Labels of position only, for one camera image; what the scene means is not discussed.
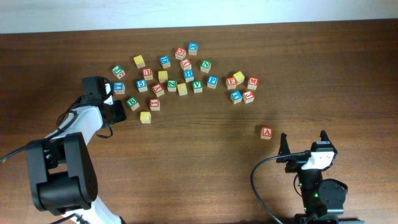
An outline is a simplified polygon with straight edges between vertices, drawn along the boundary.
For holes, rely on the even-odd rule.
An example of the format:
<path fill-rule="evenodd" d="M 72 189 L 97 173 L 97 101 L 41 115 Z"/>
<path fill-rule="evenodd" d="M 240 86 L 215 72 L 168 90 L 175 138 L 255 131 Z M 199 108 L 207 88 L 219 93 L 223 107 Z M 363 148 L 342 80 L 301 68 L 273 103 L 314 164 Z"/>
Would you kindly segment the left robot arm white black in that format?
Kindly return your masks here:
<path fill-rule="evenodd" d="M 27 146 L 32 201 L 36 209 L 61 216 L 59 223 L 124 223 L 98 195 L 87 145 L 126 114 L 107 78 L 84 78 L 82 84 L 84 93 L 58 117 L 56 130 Z"/>

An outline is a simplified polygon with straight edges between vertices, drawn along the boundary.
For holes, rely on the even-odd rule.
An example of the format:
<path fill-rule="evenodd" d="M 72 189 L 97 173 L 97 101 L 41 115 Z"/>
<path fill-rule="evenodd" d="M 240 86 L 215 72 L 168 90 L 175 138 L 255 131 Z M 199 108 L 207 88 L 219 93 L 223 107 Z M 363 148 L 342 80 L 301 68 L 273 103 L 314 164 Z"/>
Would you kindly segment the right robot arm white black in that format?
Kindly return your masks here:
<path fill-rule="evenodd" d="M 336 179 L 324 179 L 322 172 L 333 165 L 338 151 L 326 131 L 320 132 L 320 140 L 312 143 L 307 151 L 292 154 L 287 135 L 280 137 L 278 163 L 285 164 L 286 173 L 295 173 L 300 187 L 305 212 L 294 216 L 294 223 L 364 223 L 357 218 L 340 218 L 348 186 Z"/>

